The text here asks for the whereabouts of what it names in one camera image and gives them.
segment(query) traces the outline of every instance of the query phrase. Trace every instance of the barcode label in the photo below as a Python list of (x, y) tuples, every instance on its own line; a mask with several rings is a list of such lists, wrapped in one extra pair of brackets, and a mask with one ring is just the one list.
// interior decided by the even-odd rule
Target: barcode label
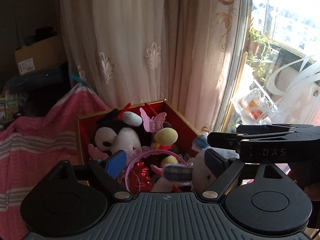
[(28, 73), (35, 70), (35, 64), (33, 63), (33, 58), (26, 59), (18, 63), (20, 75)]

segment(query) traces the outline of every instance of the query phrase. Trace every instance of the ribbed gray surface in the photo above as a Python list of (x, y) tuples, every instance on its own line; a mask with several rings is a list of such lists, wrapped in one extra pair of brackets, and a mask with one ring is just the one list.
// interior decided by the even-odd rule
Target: ribbed gray surface
[[(25, 240), (43, 240), (29, 234)], [(202, 203), (194, 193), (140, 193), (130, 203), (115, 204), (98, 226), (60, 240), (273, 240), (235, 226), (217, 204)], [(303, 233), (277, 238), (307, 240)]]

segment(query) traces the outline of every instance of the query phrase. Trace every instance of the red shiny foil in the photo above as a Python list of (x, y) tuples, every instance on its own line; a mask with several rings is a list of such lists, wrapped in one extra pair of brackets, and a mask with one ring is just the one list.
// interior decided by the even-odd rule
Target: red shiny foil
[(144, 162), (137, 162), (129, 172), (129, 191), (136, 195), (138, 192), (150, 192), (152, 189), (149, 168)]

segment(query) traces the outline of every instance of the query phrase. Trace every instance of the curtain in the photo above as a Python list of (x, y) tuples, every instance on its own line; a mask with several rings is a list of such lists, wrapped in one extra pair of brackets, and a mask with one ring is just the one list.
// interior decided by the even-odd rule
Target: curtain
[(165, 96), (198, 130), (217, 118), (234, 49), (239, 0), (166, 0)]
[(217, 118), (238, 0), (59, 0), (70, 72), (110, 107), (167, 98), (198, 130)]
[(59, 1), (70, 72), (113, 108), (164, 97), (164, 0)]

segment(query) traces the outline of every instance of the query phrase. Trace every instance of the striped blanket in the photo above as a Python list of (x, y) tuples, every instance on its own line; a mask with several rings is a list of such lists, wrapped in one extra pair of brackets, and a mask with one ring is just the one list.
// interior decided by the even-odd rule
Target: striped blanket
[(77, 164), (75, 118), (108, 107), (87, 87), (76, 85), (45, 117), (19, 117), (0, 133), (0, 237), (27, 233), (20, 204), (61, 159)]

